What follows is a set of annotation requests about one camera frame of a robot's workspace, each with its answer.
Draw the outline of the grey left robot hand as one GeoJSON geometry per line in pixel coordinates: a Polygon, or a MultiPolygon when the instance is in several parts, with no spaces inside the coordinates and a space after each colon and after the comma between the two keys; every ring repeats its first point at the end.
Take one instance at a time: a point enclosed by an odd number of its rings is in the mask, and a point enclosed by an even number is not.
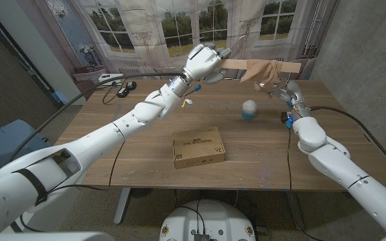
{"type": "Polygon", "coordinates": [[[187,55],[183,67],[182,79],[186,83],[193,80],[204,79],[205,84],[216,84],[223,78],[226,70],[222,70],[221,62],[231,55],[230,48],[215,49],[213,43],[198,44],[187,55]]]}

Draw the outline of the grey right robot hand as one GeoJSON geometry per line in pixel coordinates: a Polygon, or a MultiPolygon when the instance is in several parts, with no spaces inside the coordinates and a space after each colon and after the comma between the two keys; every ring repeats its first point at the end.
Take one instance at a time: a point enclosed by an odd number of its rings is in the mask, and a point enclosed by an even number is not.
{"type": "Polygon", "coordinates": [[[280,80],[277,83],[256,82],[256,90],[264,92],[269,98],[277,98],[286,103],[300,118],[310,116],[310,109],[304,103],[304,95],[299,85],[292,80],[280,80]]]}

